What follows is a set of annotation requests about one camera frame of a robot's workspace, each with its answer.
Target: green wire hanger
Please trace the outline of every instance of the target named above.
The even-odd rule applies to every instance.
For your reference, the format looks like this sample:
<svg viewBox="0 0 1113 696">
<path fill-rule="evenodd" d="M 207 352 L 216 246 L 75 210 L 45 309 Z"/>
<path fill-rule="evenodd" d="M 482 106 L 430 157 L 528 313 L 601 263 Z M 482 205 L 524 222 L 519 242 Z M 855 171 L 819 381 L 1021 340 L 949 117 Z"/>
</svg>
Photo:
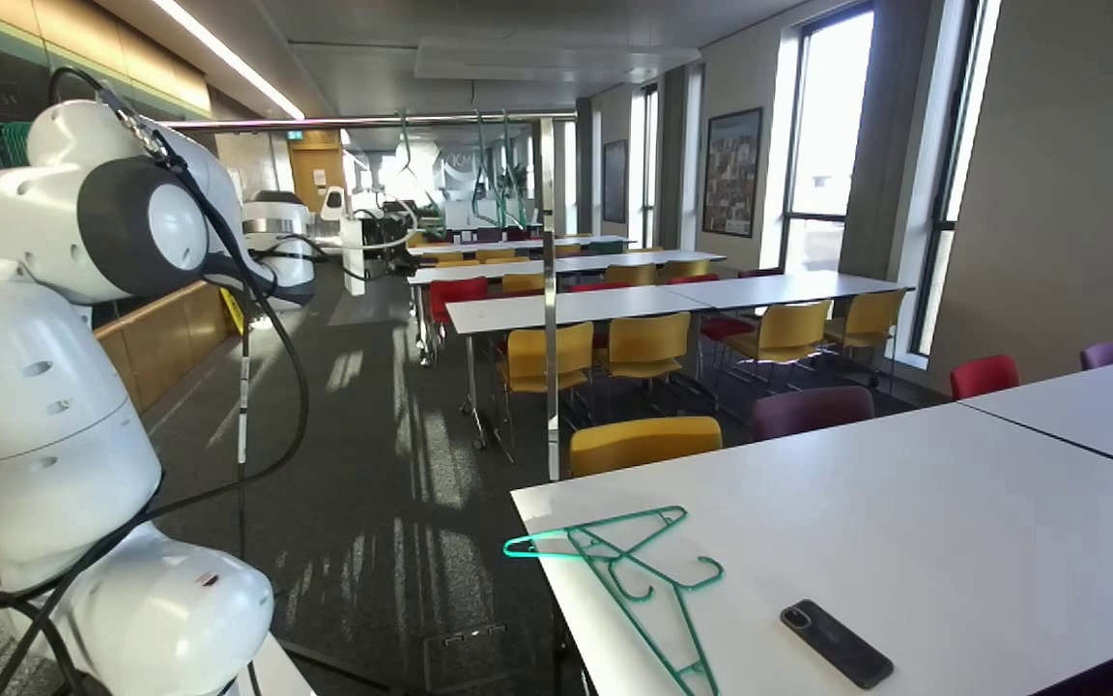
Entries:
<svg viewBox="0 0 1113 696">
<path fill-rule="evenodd" d="M 716 696 L 719 684 L 716 684 L 706 651 L 699 643 L 699 630 L 692 621 L 692 611 L 686 611 L 685 597 L 719 585 L 723 580 L 723 563 L 716 555 L 695 555 L 702 563 L 702 576 L 699 580 L 677 580 L 671 573 L 663 573 L 663 568 L 656 568 L 656 563 L 638 555 L 650 542 L 663 537 L 685 517 L 686 517 L 685 505 L 628 509 L 628 513 L 591 517 L 591 521 L 574 521 L 574 526 L 558 526 L 558 531 L 546 531 L 546 535 L 520 535 L 520 537 L 511 537 L 502 546 L 502 551 L 506 555 L 580 555 L 580 559 L 589 559 L 595 580 L 621 606 L 621 613 L 628 619 L 638 639 L 668 669 L 668 675 L 681 684 L 681 693 Z M 647 521 L 652 531 L 640 535 L 635 546 L 617 546 L 617 542 L 605 537 L 605 531 L 638 526 L 638 521 Z M 647 576 L 647 586 L 628 586 L 621 580 L 621 573 Z M 640 604 L 656 598 L 656 593 L 671 593 L 681 626 L 685 626 L 685 633 L 686 633 L 686 643 L 695 651 L 695 657 L 686 665 L 677 665 L 677 657 L 663 652 L 663 644 L 647 626 Z"/>
</svg>

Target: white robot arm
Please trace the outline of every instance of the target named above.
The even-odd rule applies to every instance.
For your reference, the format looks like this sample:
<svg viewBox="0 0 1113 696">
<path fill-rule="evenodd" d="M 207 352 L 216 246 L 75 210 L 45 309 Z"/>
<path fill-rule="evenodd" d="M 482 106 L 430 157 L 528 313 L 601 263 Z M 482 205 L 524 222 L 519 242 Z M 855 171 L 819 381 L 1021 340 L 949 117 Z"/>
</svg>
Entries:
<svg viewBox="0 0 1113 696">
<path fill-rule="evenodd" d="M 108 693 L 192 696 L 220 693 L 263 644 L 270 585 L 142 521 L 162 469 L 75 304 L 230 280 L 230 256 L 295 301 L 310 276 L 286 285 L 230 246 L 229 173 L 192 140 L 149 135 L 188 179 L 100 99 L 41 113 L 31 165 L 0 171 L 0 593 L 54 606 L 75 665 Z"/>
</svg>

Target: ceiling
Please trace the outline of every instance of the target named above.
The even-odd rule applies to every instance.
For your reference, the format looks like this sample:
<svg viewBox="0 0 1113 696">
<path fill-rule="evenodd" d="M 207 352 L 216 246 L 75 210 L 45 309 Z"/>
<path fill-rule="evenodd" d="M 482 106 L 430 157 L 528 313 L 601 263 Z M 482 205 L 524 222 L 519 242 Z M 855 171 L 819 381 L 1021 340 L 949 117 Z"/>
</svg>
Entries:
<svg viewBox="0 0 1113 696">
<path fill-rule="evenodd" d="M 281 117 L 149 0 L 96 0 L 251 117 Z M 181 0 L 310 121 L 551 113 L 647 85 L 800 0 Z"/>
</svg>

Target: ceiling light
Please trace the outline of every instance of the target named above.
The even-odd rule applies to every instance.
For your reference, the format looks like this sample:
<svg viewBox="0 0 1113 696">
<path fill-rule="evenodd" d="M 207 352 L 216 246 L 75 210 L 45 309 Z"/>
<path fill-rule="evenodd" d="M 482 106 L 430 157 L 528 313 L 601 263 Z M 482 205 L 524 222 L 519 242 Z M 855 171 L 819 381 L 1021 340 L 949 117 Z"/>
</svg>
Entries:
<svg viewBox="0 0 1113 696">
<path fill-rule="evenodd" d="M 245 81 L 251 81 L 263 95 L 270 95 L 291 121 L 306 121 L 286 93 L 279 93 L 267 78 L 260 78 L 230 45 L 223 45 L 200 18 L 192 18 L 179 0 L 154 0 L 179 28 L 200 40 L 223 67 L 230 67 Z"/>
</svg>

